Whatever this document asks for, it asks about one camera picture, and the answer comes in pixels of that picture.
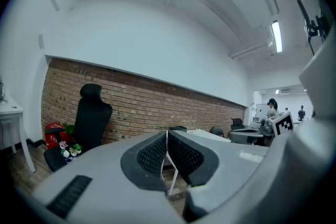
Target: person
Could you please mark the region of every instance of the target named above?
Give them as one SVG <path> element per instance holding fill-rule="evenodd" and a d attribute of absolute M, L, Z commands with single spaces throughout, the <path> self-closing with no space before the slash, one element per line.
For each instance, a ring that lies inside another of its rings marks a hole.
<path fill-rule="evenodd" d="M 298 120 L 303 121 L 306 116 L 306 112 L 303 110 L 303 105 L 301 106 L 301 110 L 298 112 Z"/>
<path fill-rule="evenodd" d="M 278 103 L 277 103 L 277 101 L 275 101 L 274 98 L 269 99 L 267 104 L 270 107 L 269 111 L 267 112 L 267 118 L 268 119 L 279 114 Z"/>

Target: desk leg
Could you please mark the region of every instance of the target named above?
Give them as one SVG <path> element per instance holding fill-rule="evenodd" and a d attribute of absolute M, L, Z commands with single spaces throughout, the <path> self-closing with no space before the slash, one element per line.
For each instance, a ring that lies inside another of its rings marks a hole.
<path fill-rule="evenodd" d="M 15 124 L 13 124 L 13 120 L 10 123 L 10 139 L 11 139 L 11 144 L 12 144 L 12 151 L 14 154 L 16 154 L 16 148 L 15 148 L 15 141 L 14 141 L 14 126 Z"/>
<path fill-rule="evenodd" d="M 175 181 L 176 181 L 176 178 L 177 178 L 177 174 L 178 174 L 178 170 L 175 169 L 175 173 L 174 173 L 174 177 L 173 177 L 173 181 L 172 181 L 172 184 L 170 186 L 170 189 L 169 189 L 169 192 L 168 192 L 168 196 L 171 196 L 172 192 L 173 192 L 173 188 L 174 188 L 174 185 L 175 185 Z"/>
<path fill-rule="evenodd" d="M 22 114 L 20 114 L 20 116 L 19 116 L 19 133 L 20 133 L 20 140 L 21 140 L 22 149 L 23 149 L 23 152 L 25 154 L 27 164 L 29 166 L 29 169 L 34 173 L 36 170 L 35 170 L 35 167 L 33 165 L 33 161 L 30 157 L 30 154 L 29 154 L 27 141 L 26 141 L 26 132 L 23 128 L 23 116 L 22 116 Z"/>

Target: brick wall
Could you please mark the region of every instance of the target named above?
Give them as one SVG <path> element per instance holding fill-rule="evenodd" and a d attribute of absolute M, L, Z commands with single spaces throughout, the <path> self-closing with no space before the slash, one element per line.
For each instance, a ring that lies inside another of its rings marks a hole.
<path fill-rule="evenodd" d="M 231 118 L 244 119 L 245 107 L 167 83 L 84 63 L 54 58 L 41 102 L 42 128 L 51 122 L 74 123 L 79 91 L 86 83 L 102 86 L 101 97 L 113 114 L 102 143 L 182 125 L 227 134 Z"/>

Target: ceiling light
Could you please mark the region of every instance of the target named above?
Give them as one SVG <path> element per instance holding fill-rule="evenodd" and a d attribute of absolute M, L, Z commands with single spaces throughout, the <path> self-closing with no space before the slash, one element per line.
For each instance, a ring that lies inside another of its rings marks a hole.
<path fill-rule="evenodd" d="M 281 32 L 280 25 L 277 20 L 272 23 L 272 29 L 274 33 L 275 43 L 277 45 L 277 52 L 282 52 L 282 40 L 281 40 Z"/>

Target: black office chair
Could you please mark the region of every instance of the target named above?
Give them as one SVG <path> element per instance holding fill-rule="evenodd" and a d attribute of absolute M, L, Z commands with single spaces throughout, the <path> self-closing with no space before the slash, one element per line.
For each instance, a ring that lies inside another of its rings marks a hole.
<path fill-rule="evenodd" d="M 224 137 L 223 130 L 220 127 L 213 127 L 212 130 L 211 130 L 211 133 Z"/>
<path fill-rule="evenodd" d="M 231 130 L 245 129 L 243 121 L 241 119 L 231 119 L 233 124 L 231 125 Z"/>
<path fill-rule="evenodd" d="M 112 114 L 112 106 L 101 100 L 100 91 L 101 86 L 97 84 L 85 84 L 80 89 L 82 98 L 78 103 L 72 137 L 83 147 L 81 154 L 101 144 L 101 137 Z M 63 131 L 63 128 L 53 128 L 45 133 L 55 134 L 57 142 L 60 142 L 59 133 Z M 44 158 L 53 172 L 67 164 L 60 151 L 58 146 L 44 152 Z"/>

